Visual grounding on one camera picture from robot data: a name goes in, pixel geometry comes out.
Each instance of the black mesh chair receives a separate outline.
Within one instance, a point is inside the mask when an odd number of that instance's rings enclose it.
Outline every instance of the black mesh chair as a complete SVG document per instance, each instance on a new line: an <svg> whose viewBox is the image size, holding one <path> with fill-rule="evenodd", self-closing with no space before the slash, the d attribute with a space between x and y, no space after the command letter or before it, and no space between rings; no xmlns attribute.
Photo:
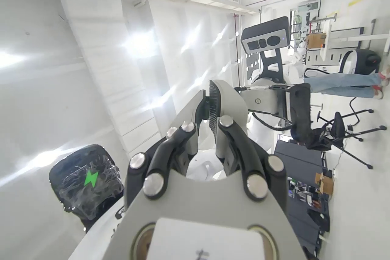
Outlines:
<svg viewBox="0 0 390 260"><path fill-rule="evenodd" d="M352 138L358 139L359 141L363 141L363 139L358 137L358 135L364 135L364 134L368 134L371 132L376 132L378 130L386 130L387 129L386 126L379 126L379 128L373 128L373 129L365 130L363 132L358 132L358 133L354 133L354 134L347 132L345 125L344 125L343 118L357 115L357 114L361 114L363 112L368 112L368 113L372 114L374 112L374 110L365 109L365 110L361 110L361 111L358 111L356 113L352 113L352 114L348 114L348 115L344 115L344 116L342 116L337 111L335 113L335 117L329 121L324 119L323 117L321 117L320 116L321 112L319 111L318 115L317 115L317 122L319 120L323 120L326 123L322 126L322 128L313 129L313 138L311 138L310 141L306 142L306 147L308 149L313 149L313 150L327 151L327 150L330 150L332 148L332 146L336 146L338 149L342 150L344 153L348 154L349 156L351 156L355 160L366 165L369 169L372 169L373 168L372 165L365 163L364 161L362 161L361 159L357 158L356 156L354 156L353 154L351 154L350 152L348 152L344 149L344 139L352 137Z"/></svg>

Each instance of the person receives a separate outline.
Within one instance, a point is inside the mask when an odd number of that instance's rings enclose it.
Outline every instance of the person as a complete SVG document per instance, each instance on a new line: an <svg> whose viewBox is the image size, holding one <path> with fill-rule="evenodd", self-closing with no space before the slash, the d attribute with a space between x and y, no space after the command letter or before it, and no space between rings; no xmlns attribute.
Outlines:
<svg viewBox="0 0 390 260"><path fill-rule="evenodd" d="M382 87L388 86L389 80L390 66L380 73L370 75L329 73L303 79L305 83L310 84L311 92L374 99L383 98Z"/></svg>

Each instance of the plastic wrap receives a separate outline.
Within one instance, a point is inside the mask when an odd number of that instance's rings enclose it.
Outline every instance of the plastic wrap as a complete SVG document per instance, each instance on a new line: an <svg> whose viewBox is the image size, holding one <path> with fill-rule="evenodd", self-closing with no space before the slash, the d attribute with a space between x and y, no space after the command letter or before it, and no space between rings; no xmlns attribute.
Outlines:
<svg viewBox="0 0 390 260"><path fill-rule="evenodd" d="M50 171L49 179L66 212L81 220L99 218L123 195L118 167L99 145L70 154Z"/></svg>

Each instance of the green lightning bolt icon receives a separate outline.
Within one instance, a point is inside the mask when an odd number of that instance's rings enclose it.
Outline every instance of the green lightning bolt icon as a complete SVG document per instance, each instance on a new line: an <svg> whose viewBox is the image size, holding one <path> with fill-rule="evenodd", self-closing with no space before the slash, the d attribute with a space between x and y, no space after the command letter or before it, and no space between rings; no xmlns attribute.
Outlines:
<svg viewBox="0 0 390 260"><path fill-rule="evenodd" d="M88 170L87 176L85 178L84 186L87 186L87 184L90 182L92 184L92 187L95 187L96 179L98 178L99 172L91 174L91 171Z"/></svg>

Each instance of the jeans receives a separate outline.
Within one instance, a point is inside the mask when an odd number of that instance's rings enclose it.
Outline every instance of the jeans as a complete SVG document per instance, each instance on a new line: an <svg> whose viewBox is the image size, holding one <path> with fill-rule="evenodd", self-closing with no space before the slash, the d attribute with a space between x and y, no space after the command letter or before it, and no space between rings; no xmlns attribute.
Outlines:
<svg viewBox="0 0 390 260"><path fill-rule="evenodd" d="M312 92L333 94L344 97L374 97L373 87L356 88L353 86L376 86L382 79L378 73L371 75L330 73L320 77L304 78L305 83L310 84Z"/></svg>

